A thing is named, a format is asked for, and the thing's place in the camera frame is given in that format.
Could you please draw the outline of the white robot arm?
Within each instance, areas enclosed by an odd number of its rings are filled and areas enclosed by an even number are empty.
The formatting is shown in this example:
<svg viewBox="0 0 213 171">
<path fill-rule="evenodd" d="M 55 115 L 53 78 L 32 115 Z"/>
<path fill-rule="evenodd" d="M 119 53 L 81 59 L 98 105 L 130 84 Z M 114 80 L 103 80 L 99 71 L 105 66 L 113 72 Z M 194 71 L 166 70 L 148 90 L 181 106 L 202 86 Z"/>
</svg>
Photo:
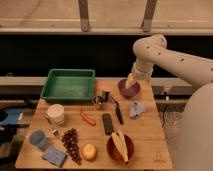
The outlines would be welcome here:
<svg viewBox="0 0 213 171">
<path fill-rule="evenodd" d="M 154 34 L 137 39 L 131 73 L 137 81 L 151 77 L 157 65 L 175 76 L 166 87 L 191 89 L 177 136 L 174 171 L 213 171 L 213 59 L 169 50 L 167 39 Z"/>
</svg>

